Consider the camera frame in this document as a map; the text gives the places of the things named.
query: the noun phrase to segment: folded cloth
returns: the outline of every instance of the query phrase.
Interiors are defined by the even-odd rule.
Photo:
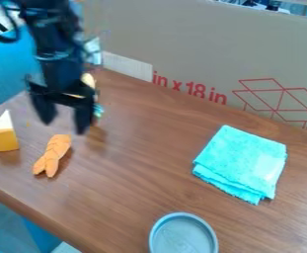
[[[273,199],[286,146],[223,126],[195,159],[193,173],[222,191],[257,205]]]

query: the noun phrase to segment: cheese toy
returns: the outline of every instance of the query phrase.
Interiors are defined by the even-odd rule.
[[[11,121],[10,112],[6,110],[0,117],[0,151],[19,149],[18,140]]]

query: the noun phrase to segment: cardboard box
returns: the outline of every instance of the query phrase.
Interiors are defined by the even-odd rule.
[[[307,18],[205,0],[95,4],[105,67],[307,128]]]

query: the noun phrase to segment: round container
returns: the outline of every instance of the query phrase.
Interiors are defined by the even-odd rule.
[[[174,212],[161,217],[149,234],[150,253],[218,253],[215,232],[202,218]]]

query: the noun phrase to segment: wooden table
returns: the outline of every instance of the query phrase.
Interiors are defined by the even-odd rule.
[[[83,252],[148,252],[150,228],[171,211],[203,217],[223,253],[307,252],[307,131],[108,71],[97,76],[105,116],[73,135],[52,180],[34,177],[32,166],[53,134],[73,132],[70,109],[44,126],[24,94],[0,106],[11,110],[21,145],[0,153],[1,203]],[[222,125],[287,144],[274,201],[254,207],[192,175],[192,160]]]

